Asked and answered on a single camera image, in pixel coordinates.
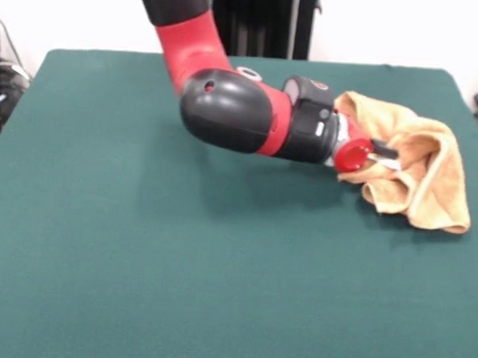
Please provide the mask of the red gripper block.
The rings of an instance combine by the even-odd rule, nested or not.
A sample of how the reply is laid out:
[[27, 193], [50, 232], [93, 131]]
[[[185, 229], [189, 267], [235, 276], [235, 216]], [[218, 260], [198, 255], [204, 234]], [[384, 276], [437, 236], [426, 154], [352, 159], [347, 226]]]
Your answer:
[[338, 135], [331, 153], [337, 171], [359, 170], [371, 152], [384, 159], [398, 159], [399, 152], [396, 149], [382, 140], [370, 140], [355, 121], [343, 112], [338, 111], [337, 115]]

